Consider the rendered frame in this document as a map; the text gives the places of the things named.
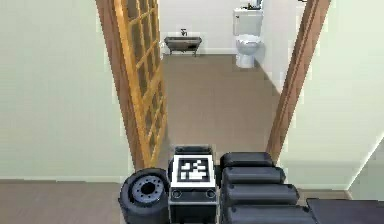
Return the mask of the dark grey bathtub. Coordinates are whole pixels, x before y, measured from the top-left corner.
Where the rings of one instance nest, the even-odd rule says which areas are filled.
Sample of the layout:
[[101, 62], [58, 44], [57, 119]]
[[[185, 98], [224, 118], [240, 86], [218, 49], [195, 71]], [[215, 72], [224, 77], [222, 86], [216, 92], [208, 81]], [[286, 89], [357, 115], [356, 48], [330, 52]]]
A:
[[170, 53], [173, 53], [174, 51], [179, 52], [192, 52], [193, 55], [196, 55], [197, 50], [202, 43], [201, 37], [188, 37], [188, 36], [181, 36], [181, 37], [165, 37], [164, 42], [166, 46], [168, 47]]

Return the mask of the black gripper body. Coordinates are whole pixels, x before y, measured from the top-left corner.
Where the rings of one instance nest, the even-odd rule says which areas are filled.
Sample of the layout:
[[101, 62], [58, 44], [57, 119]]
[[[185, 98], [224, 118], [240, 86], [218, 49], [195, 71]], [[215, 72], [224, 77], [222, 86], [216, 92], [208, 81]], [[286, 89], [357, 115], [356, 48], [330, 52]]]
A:
[[123, 183], [118, 203], [125, 224], [169, 224], [169, 181], [162, 168], [136, 171]]

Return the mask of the white toilet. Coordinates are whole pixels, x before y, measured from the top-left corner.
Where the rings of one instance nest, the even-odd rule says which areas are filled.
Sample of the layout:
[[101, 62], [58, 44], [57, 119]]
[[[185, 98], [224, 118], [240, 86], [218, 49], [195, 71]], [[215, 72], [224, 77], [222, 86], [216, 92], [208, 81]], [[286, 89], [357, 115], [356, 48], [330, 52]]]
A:
[[236, 65], [240, 68], [254, 67], [256, 51], [261, 43], [263, 18], [262, 9], [235, 8], [233, 10]]

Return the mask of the orange wooden lattice door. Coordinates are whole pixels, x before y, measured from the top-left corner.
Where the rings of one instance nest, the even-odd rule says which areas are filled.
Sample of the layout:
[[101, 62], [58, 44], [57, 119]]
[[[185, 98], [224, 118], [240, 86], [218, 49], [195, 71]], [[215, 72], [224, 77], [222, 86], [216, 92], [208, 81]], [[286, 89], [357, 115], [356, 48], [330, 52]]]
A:
[[158, 0], [114, 0], [138, 152], [138, 169], [157, 165], [167, 128]]

